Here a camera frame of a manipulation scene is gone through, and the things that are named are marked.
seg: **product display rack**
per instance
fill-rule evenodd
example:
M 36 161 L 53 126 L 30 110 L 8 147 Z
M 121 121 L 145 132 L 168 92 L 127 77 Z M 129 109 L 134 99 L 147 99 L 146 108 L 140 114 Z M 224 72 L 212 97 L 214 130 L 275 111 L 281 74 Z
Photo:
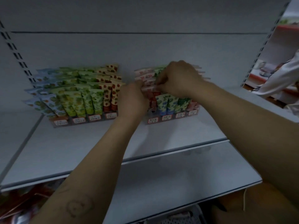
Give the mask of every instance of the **product display rack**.
M 230 93 L 299 122 L 240 87 L 289 1 L 3 0 L 0 83 L 7 90 L 17 86 L 1 90 L 6 96 L 0 111 L 20 117 L 30 110 L 18 101 L 25 99 L 35 69 L 117 62 L 123 80 L 132 82 L 134 69 L 183 59 Z M 31 126 L 20 118 L 5 138 L 15 139 L 13 128 L 24 136 L 1 144 L 1 154 L 16 152 L 0 170 L 1 191 L 66 177 L 113 122 L 54 129 L 30 112 L 36 113 Z M 189 118 L 142 122 L 125 152 L 104 223 L 134 223 L 259 182 L 203 107 Z

